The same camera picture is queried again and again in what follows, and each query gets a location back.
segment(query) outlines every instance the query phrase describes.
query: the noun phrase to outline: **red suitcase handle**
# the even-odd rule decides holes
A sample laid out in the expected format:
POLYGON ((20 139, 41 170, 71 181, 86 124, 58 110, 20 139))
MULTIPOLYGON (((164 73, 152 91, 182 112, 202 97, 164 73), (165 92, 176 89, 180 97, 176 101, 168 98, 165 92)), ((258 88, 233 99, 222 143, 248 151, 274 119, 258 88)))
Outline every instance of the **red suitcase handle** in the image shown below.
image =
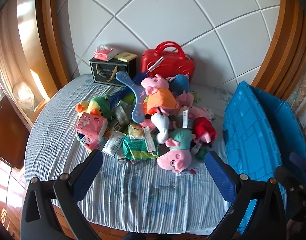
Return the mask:
POLYGON ((159 54, 162 53, 162 51, 168 47, 174 47, 177 49, 178 51, 178 55, 180 59, 185 59, 185 54, 184 51, 182 50, 182 48, 179 46, 179 44, 173 42, 173 41, 164 41, 162 43, 160 43, 159 45, 157 45, 157 47, 155 48, 155 56, 158 56, 159 54))

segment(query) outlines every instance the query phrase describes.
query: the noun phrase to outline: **bolt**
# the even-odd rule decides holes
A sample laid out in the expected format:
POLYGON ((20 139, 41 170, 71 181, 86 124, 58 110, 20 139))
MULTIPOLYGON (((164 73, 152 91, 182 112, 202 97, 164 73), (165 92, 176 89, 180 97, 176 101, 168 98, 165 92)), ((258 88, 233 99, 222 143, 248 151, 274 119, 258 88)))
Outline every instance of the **bolt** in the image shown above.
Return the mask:
POLYGON ((61 175, 59 176, 59 178, 60 178, 61 180, 67 180, 68 177, 69 177, 69 175, 68 175, 67 173, 63 173, 63 174, 61 174, 61 175))
POLYGON ((242 173, 241 175, 240 175, 240 179, 241 180, 247 180, 249 177, 246 175, 246 174, 244 174, 244 173, 242 173))
POLYGON ((31 180, 30 180, 30 183, 36 183, 38 181, 38 178, 37 177, 33 177, 31 180))
POLYGON ((276 184, 276 179, 275 179, 275 178, 270 178, 270 182, 271 182, 272 184, 276 184))

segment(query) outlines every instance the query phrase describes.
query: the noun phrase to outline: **black gift box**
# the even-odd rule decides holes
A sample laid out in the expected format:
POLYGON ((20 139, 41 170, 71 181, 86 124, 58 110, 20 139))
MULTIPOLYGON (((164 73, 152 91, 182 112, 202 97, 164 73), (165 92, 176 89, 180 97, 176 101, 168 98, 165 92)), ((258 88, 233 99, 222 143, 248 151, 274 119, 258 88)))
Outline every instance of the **black gift box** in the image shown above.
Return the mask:
POLYGON ((124 71, 131 79, 133 79, 136 74, 136 59, 129 62, 123 62, 115 58, 109 61, 92 58, 89 63, 91 65, 94 82, 96 83, 125 87, 124 84, 115 78, 116 73, 118 71, 124 71))

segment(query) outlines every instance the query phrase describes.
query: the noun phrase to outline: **blue folding basket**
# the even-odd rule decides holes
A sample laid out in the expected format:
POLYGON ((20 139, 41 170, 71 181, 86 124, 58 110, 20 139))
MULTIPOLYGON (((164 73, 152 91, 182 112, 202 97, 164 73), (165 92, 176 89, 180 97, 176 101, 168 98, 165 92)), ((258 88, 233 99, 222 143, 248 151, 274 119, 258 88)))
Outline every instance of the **blue folding basket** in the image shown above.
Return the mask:
MULTIPOLYGON (((223 124, 228 164, 253 180, 267 181, 285 165, 306 186, 306 174, 289 160, 291 152, 306 158, 306 142, 286 102, 245 81, 237 87, 225 109, 223 124)), ((285 189, 280 186, 285 200, 285 189)), ((251 201, 240 224, 243 232, 256 201, 251 201)))

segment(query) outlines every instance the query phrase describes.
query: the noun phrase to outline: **orange dress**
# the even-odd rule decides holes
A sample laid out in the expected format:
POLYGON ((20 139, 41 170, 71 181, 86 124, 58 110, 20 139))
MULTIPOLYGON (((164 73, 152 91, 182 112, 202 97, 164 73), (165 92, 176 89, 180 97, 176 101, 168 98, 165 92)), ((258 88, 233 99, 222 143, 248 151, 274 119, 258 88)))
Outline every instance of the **orange dress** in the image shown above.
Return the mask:
POLYGON ((159 88, 158 91, 148 96, 147 112, 155 114, 157 107, 174 110, 177 107, 177 102, 172 92, 167 88, 159 88))

